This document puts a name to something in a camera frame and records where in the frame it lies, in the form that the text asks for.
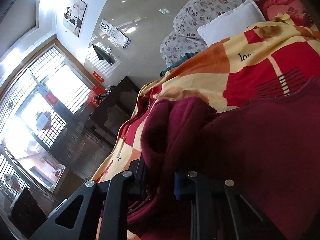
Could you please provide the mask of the maroon fleece garment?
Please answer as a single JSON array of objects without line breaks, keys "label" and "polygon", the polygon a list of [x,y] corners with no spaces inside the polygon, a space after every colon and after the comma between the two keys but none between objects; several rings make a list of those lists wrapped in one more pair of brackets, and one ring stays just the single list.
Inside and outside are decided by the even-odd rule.
[{"label": "maroon fleece garment", "polygon": [[232,180],[286,239],[319,239],[319,79],[295,93],[222,114],[200,98],[162,100],[141,135],[148,199],[128,213],[141,239],[187,239],[190,209],[174,174],[194,170],[206,191]]}]

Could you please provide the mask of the dark wooden side table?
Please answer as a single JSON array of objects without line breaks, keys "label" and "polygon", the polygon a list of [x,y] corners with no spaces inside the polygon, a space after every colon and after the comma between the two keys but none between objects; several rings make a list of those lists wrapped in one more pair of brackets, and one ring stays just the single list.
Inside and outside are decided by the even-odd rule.
[{"label": "dark wooden side table", "polygon": [[113,147],[121,125],[131,118],[139,88],[127,76],[103,96],[90,114],[85,127],[98,139]]}]

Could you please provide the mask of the red gift box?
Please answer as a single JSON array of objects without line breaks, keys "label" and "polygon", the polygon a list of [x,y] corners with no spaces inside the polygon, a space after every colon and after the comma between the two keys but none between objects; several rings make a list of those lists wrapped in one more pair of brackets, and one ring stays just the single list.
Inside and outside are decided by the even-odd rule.
[{"label": "red gift box", "polygon": [[93,103],[95,106],[98,106],[98,100],[95,99],[96,96],[100,94],[105,94],[105,90],[100,85],[95,85],[92,87],[88,94],[89,102]]}]

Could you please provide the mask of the window with metal grille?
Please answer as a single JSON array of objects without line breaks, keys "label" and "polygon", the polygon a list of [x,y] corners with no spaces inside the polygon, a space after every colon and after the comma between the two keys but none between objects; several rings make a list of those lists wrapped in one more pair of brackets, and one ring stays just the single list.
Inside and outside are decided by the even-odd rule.
[{"label": "window with metal grille", "polygon": [[103,154],[87,127],[93,83],[53,40],[37,52],[2,96],[1,141],[27,174],[62,199],[91,178]]}]

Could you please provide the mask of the red orange love blanket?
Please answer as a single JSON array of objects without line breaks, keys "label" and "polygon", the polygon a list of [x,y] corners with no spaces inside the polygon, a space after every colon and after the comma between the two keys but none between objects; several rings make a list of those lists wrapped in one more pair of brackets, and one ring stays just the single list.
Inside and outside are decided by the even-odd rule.
[{"label": "red orange love blanket", "polygon": [[[256,23],[243,33],[212,44],[145,85],[138,93],[131,118],[119,129],[114,149],[93,178],[107,181],[127,169],[132,161],[143,158],[142,131],[159,101],[200,98],[214,114],[222,114],[255,100],[291,95],[312,77],[319,79],[316,27],[295,25],[286,14]],[[146,185],[146,195],[130,201],[128,213],[148,197]]]}]

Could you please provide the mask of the teal cloth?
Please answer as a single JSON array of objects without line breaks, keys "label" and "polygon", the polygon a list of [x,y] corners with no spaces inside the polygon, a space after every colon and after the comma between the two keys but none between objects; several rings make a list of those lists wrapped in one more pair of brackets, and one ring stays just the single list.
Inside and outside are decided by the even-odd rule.
[{"label": "teal cloth", "polygon": [[185,61],[187,61],[188,59],[192,58],[193,56],[195,56],[198,52],[195,53],[185,53],[184,57],[182,57],[180,59],[180,61],[170,65],[169,67],[167,67],[165,70],[163,70],[162,72],[160,72],[160,77],[163,77],[168,71],[180,66],[182,63],[184,63]]}]

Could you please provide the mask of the dark cloth on hook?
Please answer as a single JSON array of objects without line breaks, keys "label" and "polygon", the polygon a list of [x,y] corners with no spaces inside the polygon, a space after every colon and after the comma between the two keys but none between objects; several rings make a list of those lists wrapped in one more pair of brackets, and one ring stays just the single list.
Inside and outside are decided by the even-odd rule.
[{"label": "dark cloth on hook", "polygon": [[110,55],[108,55],[106,53],[106,51],[104,51],[100,47],[98,47],[94,44],[93,49],[94,49],[95,53],[97,54],[97,57],[99,60],[105,60],[110,65],[115,63],[115,59],[113,57],[111,57]]}]

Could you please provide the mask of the white pillow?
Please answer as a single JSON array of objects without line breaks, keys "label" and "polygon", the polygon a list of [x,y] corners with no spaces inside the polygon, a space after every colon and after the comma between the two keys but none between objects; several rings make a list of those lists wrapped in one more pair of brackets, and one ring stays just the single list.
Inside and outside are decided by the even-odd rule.
[{"label": "white pillow", "polygon": [[211,22],[200,26],[198,34],[206,45],[220,42],[225,38],[242,33],[247,27],[264,22],[263,13],[253,0],[246,0],[240,6],[213,19]]}]

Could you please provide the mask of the framed portrait photo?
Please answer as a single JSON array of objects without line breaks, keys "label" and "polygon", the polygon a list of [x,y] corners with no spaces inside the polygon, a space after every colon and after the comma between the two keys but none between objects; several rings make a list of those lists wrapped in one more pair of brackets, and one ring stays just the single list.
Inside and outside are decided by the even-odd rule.
[{"label": "framed portrait photo", "polygon": [[63,25],[79,37],[87,4],[83,0],[66,0],[63,8]]}]

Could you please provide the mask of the red pink embroidered pillow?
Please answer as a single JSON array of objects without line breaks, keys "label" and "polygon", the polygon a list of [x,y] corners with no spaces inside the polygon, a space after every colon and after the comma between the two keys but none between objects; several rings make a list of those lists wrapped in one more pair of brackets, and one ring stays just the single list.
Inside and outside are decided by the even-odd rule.
[{"label": "red pink embroidered pillow", "polygon": [[278,14],[288,14],[295,25],[311,27],[313,20],[300,0],[258,0],[257,5],[266,20]]}]

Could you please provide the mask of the floral quilt bundle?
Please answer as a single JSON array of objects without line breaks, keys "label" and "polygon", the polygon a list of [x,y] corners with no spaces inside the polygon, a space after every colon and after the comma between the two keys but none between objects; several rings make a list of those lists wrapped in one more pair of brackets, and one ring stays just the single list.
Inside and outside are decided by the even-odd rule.
[{"label": "floral quilt bundle", "polygon": [[246,0],[189,0],[173,20],[173,31],[163,40],[160,53],[169,67],[186,53],[207,49],[197,29]]}]

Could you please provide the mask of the red wall sticker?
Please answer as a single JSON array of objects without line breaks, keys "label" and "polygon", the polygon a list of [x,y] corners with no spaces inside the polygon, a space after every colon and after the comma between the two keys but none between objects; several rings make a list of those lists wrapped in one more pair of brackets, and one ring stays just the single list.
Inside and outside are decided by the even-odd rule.
[{"label": "red wall sticker", "polygon": [[104,83],[104,79],[96,72],[93,72],[93,76],[100,82],[100,83]]}]

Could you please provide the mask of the eye chart wall poster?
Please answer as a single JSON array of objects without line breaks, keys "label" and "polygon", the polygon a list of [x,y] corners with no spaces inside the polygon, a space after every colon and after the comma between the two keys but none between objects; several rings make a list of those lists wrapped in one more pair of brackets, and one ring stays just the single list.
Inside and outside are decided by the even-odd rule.
[{"label": "eye chart wall poster", "polygon": [[121,31],[119,31],[112,24],[108,23],[106,20],[102,20],[100,23],[100,30],[104,32],[107,36],[109,36],[114,42],[121,45],[123,48],[127,48],[131,42],[131,40],[124,35]]}]

